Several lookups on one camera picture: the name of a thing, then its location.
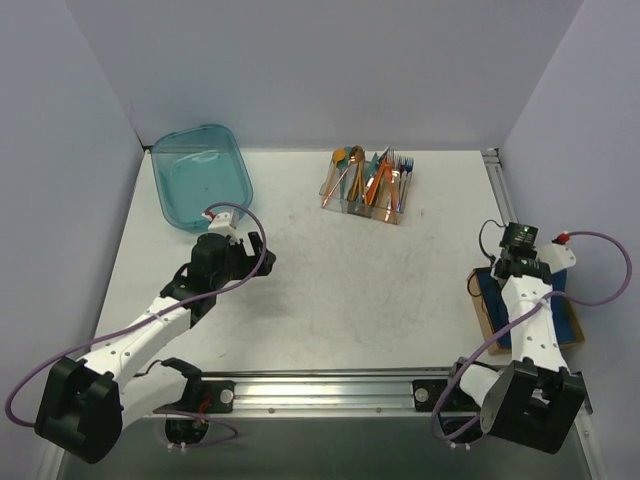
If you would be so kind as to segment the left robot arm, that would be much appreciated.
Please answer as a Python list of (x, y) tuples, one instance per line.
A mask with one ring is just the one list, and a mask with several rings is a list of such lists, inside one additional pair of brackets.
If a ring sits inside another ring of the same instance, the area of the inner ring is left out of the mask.
[(197, 409), (203, 401), (201, 371), (177, 358), (142, 367), (172, 340), (192, 329), (220, 294), (255, 276), (267, 276), (276, 261), (264, 236), (247, 240), (206, 233), (191, 259), (178, 269), (145, 314), (127, 328), (99, 338), (98, 348), (77, 360), (63, 355), (49, 370), (35, 433), (81, 460), (95, 464), (132, 423), (165, 406)]

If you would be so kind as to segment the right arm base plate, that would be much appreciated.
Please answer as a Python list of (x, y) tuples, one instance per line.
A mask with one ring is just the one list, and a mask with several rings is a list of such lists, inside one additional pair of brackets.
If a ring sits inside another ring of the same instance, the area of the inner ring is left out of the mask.
[(443, 379), (416, 379), (412, 381), (414, 409), (417, 412), (430, 413), (433, 411), (439, 397), (448, 384)]

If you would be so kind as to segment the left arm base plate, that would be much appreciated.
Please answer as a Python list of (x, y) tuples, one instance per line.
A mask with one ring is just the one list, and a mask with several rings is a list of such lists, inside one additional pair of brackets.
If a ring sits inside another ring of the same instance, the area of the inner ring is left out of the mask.
[(200, 414), (226, 414), (233, 411), (236, 384), (230, 380), (204, 381), (196, 395)]

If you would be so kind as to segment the copper metal spoon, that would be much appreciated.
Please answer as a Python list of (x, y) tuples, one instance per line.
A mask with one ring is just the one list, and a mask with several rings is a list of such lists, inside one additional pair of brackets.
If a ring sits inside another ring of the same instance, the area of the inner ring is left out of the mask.
[(339, 193), (340, 200), (346, 200), (347, 202), (356, 202), (363, 198), (365, 194), (365, 182), (364, 182), (364, 166), (365, 166), (365, 153), (361, 146), (356, 145), (350, 149), (346, 149), (346, 159), (341, 163), (339, 170), (336, 172), (334, 178), (334, 186), (329, 197), (325, 196), (325, 189), (329, 180), (329, 174), (332, 167), (329, 168), (328, 179), (324, 186), (322, 193), (321, 207), (326, 207), (331, 201), (332, 197)]

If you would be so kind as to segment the orange plastic fork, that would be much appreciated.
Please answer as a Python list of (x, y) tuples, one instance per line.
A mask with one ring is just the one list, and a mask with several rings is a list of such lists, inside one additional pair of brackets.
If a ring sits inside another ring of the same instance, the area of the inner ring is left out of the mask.
[(374, 176), (374, 180), (367, 190), (365, 201), (368, 206), (373, 206), (378, 194), (378, 190), (383, 181), (386, 181), (389, 187), (392, 187), (393, 182), (393, 163), (389, 160), (389, 156), (385, 155), (380, 166)]

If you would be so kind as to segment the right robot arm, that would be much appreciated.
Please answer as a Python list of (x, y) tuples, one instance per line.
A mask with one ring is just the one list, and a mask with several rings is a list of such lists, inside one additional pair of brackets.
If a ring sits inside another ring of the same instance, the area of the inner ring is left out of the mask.
[(443, 385), (446, 402), (480, 407), (483, 433), (555, 454), (586, 395), (584, 382), (569, 371), (553, 321), (552, 275), (573, 267), (566, 245), (535, 248), (538, 229), (509, 223), (493, 277), (508, 314), (511, 362), (501, 373), (477, 363)]

